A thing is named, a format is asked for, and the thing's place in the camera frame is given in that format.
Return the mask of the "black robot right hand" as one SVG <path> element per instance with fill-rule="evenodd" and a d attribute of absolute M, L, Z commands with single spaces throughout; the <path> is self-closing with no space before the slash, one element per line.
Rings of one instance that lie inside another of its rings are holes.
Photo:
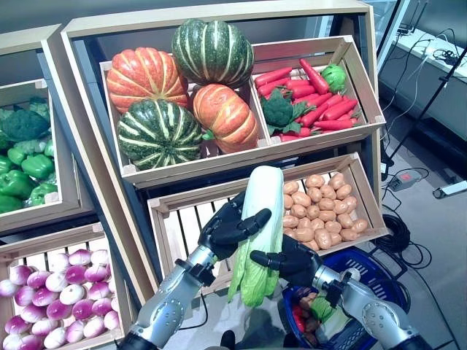
<path fill-rule="evenodd" d="M 253 250 L 250 259 L 296 287 L 313 287 L 314 275 L 323 264 L 316 252 L 287 235 L 283 235 L 281 252 Z"/>

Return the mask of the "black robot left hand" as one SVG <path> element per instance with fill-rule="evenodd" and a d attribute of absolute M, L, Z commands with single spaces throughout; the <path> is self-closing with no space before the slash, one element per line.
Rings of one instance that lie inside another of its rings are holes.
<path fill-rule="evenodd" d="M 203 227 L 198 244 L 209 248 L 218 261 L 232 256 L 239 242 L 255 235 L 271 218 L 270 209 L 261 209 L 257 214 L 242 219 L 245 191 L 240 192 Z"/>

